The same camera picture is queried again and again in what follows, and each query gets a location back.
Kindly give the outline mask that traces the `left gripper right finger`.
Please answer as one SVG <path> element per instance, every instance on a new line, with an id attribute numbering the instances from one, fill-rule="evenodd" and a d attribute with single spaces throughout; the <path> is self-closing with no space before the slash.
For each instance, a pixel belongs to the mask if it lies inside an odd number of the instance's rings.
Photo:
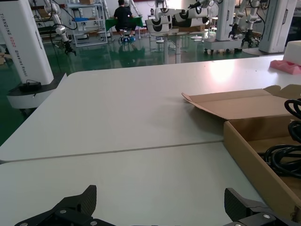
<path id="1" fill-rule="evenodd" d="M 224 191 L 225 213 L 232 220 L 229 226 L 299 226 L 283 218 L 262 202 L 246 199 L 233 188 Z"/>

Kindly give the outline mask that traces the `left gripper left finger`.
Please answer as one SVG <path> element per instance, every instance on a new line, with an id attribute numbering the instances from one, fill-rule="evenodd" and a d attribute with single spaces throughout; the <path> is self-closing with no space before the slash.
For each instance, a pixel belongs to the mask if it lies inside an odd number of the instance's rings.
<path id="1" fill-rule="evenodd" d="M 52 209 L 17 223 L 18 226 L 110 226 L 92 217 L 97 202 L 97 188 L 89 185 L 79 195 L 63 198 Z"/>

